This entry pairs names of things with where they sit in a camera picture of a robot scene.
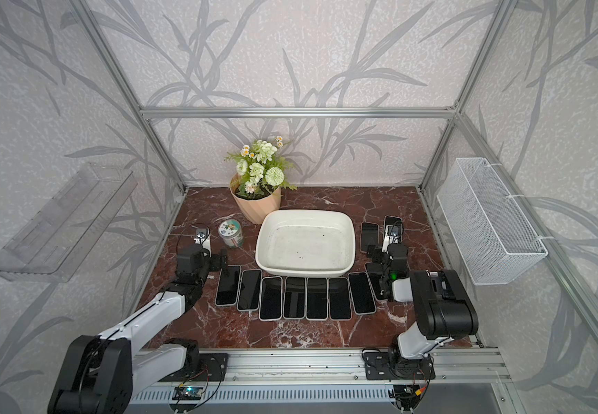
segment white plastic tub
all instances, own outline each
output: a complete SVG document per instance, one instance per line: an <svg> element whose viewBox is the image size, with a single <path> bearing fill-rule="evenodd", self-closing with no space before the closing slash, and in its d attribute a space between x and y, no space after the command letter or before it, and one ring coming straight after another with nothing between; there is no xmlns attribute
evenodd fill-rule
<svg viewBox="0 0 598 414"><path fill-rule="evenodd" d="M352 220L323 210L278 210L265 217L255 246L260 269L278 276L338 277L352 268Z"/></svg>

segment mounting plate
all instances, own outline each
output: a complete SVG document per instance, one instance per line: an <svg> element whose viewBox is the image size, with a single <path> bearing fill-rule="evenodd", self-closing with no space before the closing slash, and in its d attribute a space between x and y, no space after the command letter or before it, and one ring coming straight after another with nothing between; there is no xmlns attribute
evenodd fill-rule
<svg viewBox="0 0 598 414"><path fill-rule="evenodd" d="M428 379L435 379L435 372L429 365L429 358L422 360L404 360L402 370L408 375L393 374L389 369L388 354L386 352L367 351L363 353L363 359L366 361L366 379L367 380L417 380L425 379L421 371L426 373Z"/></svg>
<svg viewBox="0 0 598 414"><path fill-rule="evenodd" d="M200 367L207 365L207 372L192 378L190 382L205 382L209 373L209 382L219 382L226 378L228 369L228 354L200 354ZM179 382L190 376L185 369L180 369L163 377L159 382Z"/></svg>

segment black smartphone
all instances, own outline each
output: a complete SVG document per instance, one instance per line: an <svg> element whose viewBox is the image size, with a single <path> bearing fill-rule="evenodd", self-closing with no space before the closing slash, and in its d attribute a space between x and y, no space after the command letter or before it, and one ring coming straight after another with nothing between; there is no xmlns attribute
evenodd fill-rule
<svg viewBox="0 0 598 414"><path fill-rule="evenodd" d="M359 249L362 252L368 251L368 246L374 244L379 246L379 226L375 223L361 223L361 242Z"/></svg>
<svg viewBox="0 0 598 414"><path fill-rule="evenodd" d="M306 278L286 277L285 298L283 299L283 317L285 319L303 319L306 315Z"/></svg>
<svg viewBox="0 0 598 414"><path fill-rule="evenodd" d="M216 306L232 306L237 303L239 272L241 266L228 266L225 272L221 269L216 291Z"/></svg>
<svg viewBox="0 0 598 414"><path fill-rule="evenodd" d="M326 277L309 277L306 288L306 319L326 321L329 316Z"/></svg>
<svg viewBox="0 0 598 414"><path fill-rule="evenodd" d="M244 270L241 274L241 286L239 287L239 299L237 310L255 311L260 307L260 281L262 270Z"/></svg>
<svg viewBox="0 0 598 414"><path fill-rule="evenodd" d="M384 236L389 236L389 232L398 238L392 241L395 243L402 242L402 219L400 217L386 216L384 218Z"/></svg>
<svg viewBox="0 0 598 414"><path fill-rule="evenodd" d="M265 277L260 289L260 320L277 321L282 310L283 279L280 276Z"/></svg>
<svg viewBox="0 0 598 414"><path fill-rule="evenodd" d="M349 280L349 291L352 294L354 313L357 315L368 315L375 313L375 299L372 298L368 275L366 272L356 272L347 275Z"/></svg>
<svg viewBox="0 0 598 414"><path fill-rule="evenodd" d="M352 319L352 309L349 306L349 285L344 277L329 279L329 314L335 321Z"/></svg>
<svg viewBox="0 0 598 414"><path fill-rule="evenodd" d="M382 276L384 276L382 272L382 264L368 262L365 266L366 273L368 273L368 280L370 280L370 286L372 287L372 292L375 294L375 299L380 302L386 300L384 297L384 292L382 291L382 286L380 285L380 279Z"/></svg>

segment pink flower pot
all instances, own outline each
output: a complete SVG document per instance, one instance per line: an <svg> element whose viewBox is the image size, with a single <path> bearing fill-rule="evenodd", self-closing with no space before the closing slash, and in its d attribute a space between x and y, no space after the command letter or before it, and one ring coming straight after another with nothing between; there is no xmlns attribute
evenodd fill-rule
<svg viewBox="0 0 598 414"><path fill-rule="evenodd" d="M235 199L244 217L251 223L261 225L265 217L272 211L280 209L280 187L260 200L245 200L235 195L237 187L230 186L230 194Z"/></svg>

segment leaf pattern wallpaper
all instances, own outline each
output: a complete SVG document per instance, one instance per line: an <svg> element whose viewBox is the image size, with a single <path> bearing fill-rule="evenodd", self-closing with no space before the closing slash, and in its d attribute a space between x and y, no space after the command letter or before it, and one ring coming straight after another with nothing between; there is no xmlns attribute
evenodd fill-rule
<svg viewBox="0 0 598 414"><path fill-rule="evenodd" d="M128 315L178 205L64 1L0 0L0 248L86 161L138 185L66 284L0 278L0 413L46 411L69 343Z"/></svg>
<svg viewBox="0 0 598 414"><path fill-rule="evenodd" d="M89 1L146 107L449 106L497 1ZM64 24L74 24L67 16ZM156 119L188 185L279 133L304 185L417 184L440 119Z"/></svg>
<svg viewBox="0 0 598 414"><path fill-rule="evenodd" d="M598 297L598 1L513 12L465 112ZM427 186L445 248L465 272L436 194L460 132ZM467 286L530 413L598 413L598 346L542 263L506 286Z"/></svg>

